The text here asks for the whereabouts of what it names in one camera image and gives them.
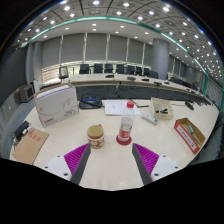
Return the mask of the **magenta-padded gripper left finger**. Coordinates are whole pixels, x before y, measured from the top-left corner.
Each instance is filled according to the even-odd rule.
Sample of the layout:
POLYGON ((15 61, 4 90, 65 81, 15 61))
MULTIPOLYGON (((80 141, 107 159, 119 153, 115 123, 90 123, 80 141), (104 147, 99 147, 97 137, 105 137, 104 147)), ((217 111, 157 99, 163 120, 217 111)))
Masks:
POLYGON ((43 170, 79 185, 90 154, 91 147, 87 143, 65 155, 55 156, 43 166, 43 170))

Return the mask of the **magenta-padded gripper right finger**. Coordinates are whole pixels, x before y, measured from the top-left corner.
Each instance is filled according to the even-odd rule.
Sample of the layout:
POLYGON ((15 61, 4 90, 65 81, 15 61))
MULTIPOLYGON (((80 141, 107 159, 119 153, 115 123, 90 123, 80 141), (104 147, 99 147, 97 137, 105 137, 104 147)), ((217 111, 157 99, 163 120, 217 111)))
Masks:
POLYGON ((181 167, 167 155, 158 155, 136 143, 132 145, 132 154, 144 185, 181 170, 181 167))

